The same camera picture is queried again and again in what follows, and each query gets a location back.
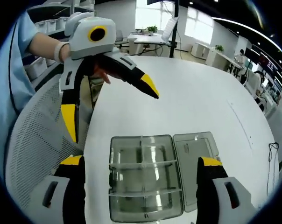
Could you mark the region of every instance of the window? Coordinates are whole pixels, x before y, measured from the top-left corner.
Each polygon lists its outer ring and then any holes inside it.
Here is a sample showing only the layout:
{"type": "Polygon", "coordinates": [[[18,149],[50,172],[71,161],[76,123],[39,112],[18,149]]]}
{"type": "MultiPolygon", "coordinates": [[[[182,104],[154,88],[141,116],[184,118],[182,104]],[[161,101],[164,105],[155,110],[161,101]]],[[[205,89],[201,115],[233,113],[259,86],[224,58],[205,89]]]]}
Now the window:
{"type": "Polygon", "coordinates": [[[184,34],[199,41],[210,44],[212,41],[213,19],[191,7],[188,8],[188,17],[184,34]]]}
{"type": "Polygon", "coordinates": [[[157,26],[159,30],[164,30],[168,21],[174,13],[173,2],[156,2],[147,5],[147,0],[136,1],[135,29],[145,29],[150,26],[157,26]]]}

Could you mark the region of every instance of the gray mesh chair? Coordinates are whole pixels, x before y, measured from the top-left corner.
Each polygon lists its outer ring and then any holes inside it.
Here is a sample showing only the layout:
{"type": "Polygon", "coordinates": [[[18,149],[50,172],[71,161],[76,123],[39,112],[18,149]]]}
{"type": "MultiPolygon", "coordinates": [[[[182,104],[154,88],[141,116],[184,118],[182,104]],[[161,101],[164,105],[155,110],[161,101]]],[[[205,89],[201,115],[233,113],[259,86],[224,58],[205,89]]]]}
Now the gray mesh chair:
{"type": "Polygon", "coordinates": [[[11,197],[27,215],[32,191],[54,174],[70,155],[82,154],[89,124],[79,118],[79,143],[74,143],[64,124],[59,95],[60,74],[49,80],[20,113],[10,138],[5,181],[11,197]]]}
{"type": "Polygon", "coordinates": [[[116,41],[115,41],[115,45],[121,49],[123,47],[128,47],[128,46],[123,46],[123,44],[128,43],[128,39],[127,38],[123,38],[123,34],[122,31],[117,29],[116,30],[116,41]]]}

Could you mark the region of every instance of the human hand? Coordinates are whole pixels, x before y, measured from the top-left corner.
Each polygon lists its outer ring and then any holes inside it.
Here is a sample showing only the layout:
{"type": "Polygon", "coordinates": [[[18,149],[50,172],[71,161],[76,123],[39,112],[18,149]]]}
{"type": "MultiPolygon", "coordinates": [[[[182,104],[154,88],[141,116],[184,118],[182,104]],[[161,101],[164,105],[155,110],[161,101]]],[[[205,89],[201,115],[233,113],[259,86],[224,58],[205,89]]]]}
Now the human hand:
{"type": "Polygon", "coordinates": [[[111,84],[107,72],[104,69],[101,69],[97,64],[94,65],[94,74],[92,77],[94,78],[102,78],[106,83],[111,84]]]}
{"type": "MultiPolygon", "coordinates": [[[[68,44],[64,45],[60,52],[59,52],[59,57],[60,59],[64,62],[66,58],[70,57],[71,52],[70,52],[70,46],[68,44]]],[[[117,75],[113,75],[111,72],[109,72],[109,75],[115,78],[119,78],[117,75]]],[[[108,72],[98,66],[97,63],[94,65],[94,70],[93,70],[93,78],[102,78],[106,83],[111,84],[108,72]]]]}

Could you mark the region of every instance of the clear plastic container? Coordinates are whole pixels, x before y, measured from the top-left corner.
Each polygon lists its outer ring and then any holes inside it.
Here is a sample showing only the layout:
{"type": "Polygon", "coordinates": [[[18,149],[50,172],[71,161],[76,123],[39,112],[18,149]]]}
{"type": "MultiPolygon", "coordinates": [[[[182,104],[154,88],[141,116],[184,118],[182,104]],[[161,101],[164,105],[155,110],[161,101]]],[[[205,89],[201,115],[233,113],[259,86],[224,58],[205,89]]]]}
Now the clear plastic container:
{"type": "Polygon", "coordinates": [[[37,22],[37,23],[35,23],[35,26],[36,26],[38,32],[41,32],[41,33],[44,33],[44,34],[47,33],[46,21],[37,22]]]}
{"type": "Polygon", "coordinates": [[[51,66],[52,64],[54,64],[55,62],[56,62],[55,60],[51,60],[51,59],[46,58],[46,64],[47,64],[48,67],[51,66]]]}
{"type": "Polygon", "coordinates": [[[46,59],[44,57],[39,57],[30,65],[24,66],[24,68],[29,79],[32,81],[38,78],[47,69],[46,59]]]}
{"type": "Polygon", "coordinates": [[[47,33],[54,32],[56,30],[57,20],[47,20],[47,33]]]}
{"type": "Polygon", "coordinates": [[[112,221],[149,222],[182,214],[171,136],[112,138],[109,169],[112,221]]]}
{"type": "Polygon", "coordinates": [[[60,17],[57,19],[56,30],[65,29],[65,24],[68,20],[68,17],[60,17]]]}

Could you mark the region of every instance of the computer monitor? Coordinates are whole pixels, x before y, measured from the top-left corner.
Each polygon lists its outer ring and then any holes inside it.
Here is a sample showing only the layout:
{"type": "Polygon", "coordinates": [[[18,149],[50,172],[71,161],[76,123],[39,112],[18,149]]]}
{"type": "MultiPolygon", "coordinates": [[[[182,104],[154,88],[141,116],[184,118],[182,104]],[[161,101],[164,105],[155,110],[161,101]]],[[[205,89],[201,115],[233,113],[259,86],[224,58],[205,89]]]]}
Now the computer monitor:
{"type": "Polygon", "coordinates": [[[260,54],[253,49],[246,48],[245,56],[255,64],[258,64],[260,54]]]}

